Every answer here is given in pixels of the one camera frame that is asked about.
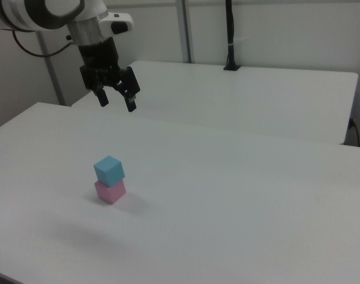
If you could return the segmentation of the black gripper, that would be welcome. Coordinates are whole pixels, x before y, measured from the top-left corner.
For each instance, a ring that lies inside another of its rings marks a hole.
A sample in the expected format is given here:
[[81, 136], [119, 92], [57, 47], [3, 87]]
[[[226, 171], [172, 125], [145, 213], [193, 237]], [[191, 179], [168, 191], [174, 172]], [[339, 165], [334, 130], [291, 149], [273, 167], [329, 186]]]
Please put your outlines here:
[[133, 112], [137, 108], [135, 100], [140, 86], [131, 66], [120, 70], [113, 38], [78, 49], [84, 62], [80, 67], [84, 86], [95, 94], [101, 107], [109, 103], [103, 88], [111, 86], [124, 97], [128, 112]]

